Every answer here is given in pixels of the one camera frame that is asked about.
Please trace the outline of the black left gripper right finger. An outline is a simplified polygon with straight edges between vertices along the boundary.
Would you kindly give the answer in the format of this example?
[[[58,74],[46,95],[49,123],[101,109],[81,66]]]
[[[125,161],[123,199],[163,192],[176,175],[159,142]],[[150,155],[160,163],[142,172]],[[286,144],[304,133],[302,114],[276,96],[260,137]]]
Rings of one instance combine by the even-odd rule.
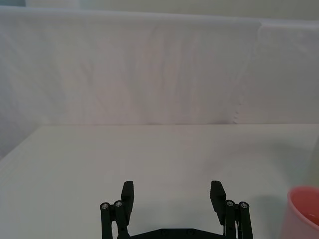
[[[250,206],[247,202],[236,204],[232,200],[227,200],[220,181],[211,182],[210,199],[218,220],[223,226],[222,239],[253,238]]]

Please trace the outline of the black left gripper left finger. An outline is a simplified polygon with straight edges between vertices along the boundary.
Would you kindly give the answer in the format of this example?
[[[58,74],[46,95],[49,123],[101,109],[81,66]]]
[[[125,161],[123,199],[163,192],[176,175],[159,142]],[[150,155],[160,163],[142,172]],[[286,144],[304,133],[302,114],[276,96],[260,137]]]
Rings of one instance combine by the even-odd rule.
[[[102,239],[112,239],[112,222],[116,222],[119,239],[129,239],[127,226],[134,203],[133,181],[126,181],[123,184],[121,199],[114,204],[103,202],[100,205],[101,212],[101,235]]]

